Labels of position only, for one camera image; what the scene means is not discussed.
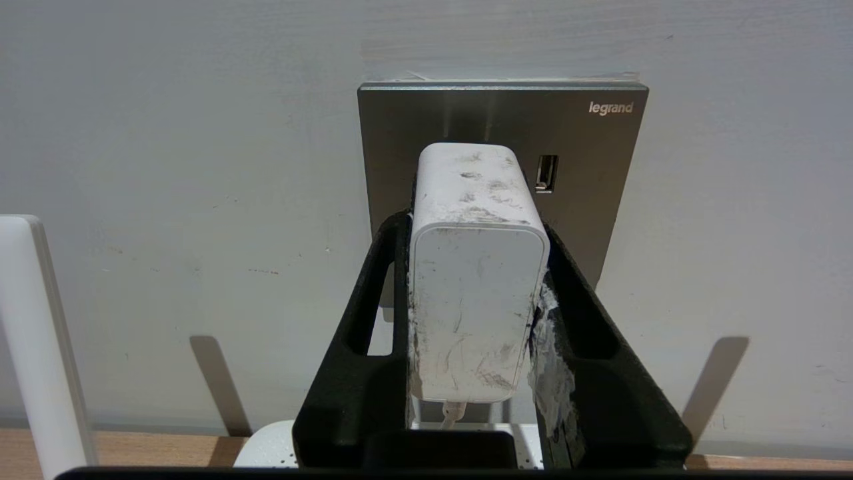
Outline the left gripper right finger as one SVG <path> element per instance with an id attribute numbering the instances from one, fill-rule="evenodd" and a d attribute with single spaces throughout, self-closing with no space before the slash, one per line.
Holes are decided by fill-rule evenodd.
<path id="1" fill-rule="evenodd" d="M 545 467 L 682 467 L 694 438 L 569 249 L 550 253 L 530 328 L 530 388 Z"/>

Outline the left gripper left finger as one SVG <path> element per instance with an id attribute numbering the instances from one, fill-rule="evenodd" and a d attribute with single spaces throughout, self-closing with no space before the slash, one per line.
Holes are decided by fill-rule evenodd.
<path id="1" fill-rule="evenodd" d="M 301 467 L 360 467 L 375 435 L 409 427 L 408 211 L 383 221 L 292 428 Z M 369 346 L 386 275 L 393 274 L 392 351 Z"/>

